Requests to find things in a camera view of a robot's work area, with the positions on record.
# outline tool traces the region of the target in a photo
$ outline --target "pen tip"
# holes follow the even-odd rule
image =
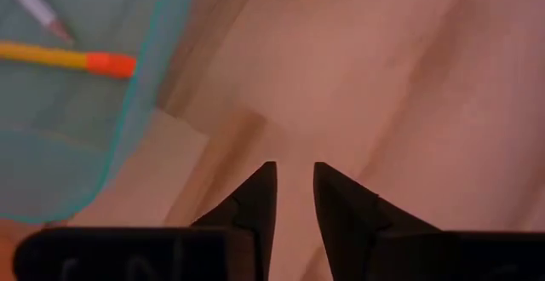
[[[72,38],[72,36],[68,34],[68,30],[64,27],[62,23],[60,23],[59,20],[53,20],[48,25],[48,29],[70,45],[74,44],[74,38]]]

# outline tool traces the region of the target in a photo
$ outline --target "wooden floor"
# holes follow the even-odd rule
[[[186,225],[276,160],[271,280],[330,278],[315,161],[443,229],[545,231],[545,0],[199,1],[169,115],[69,224]]]

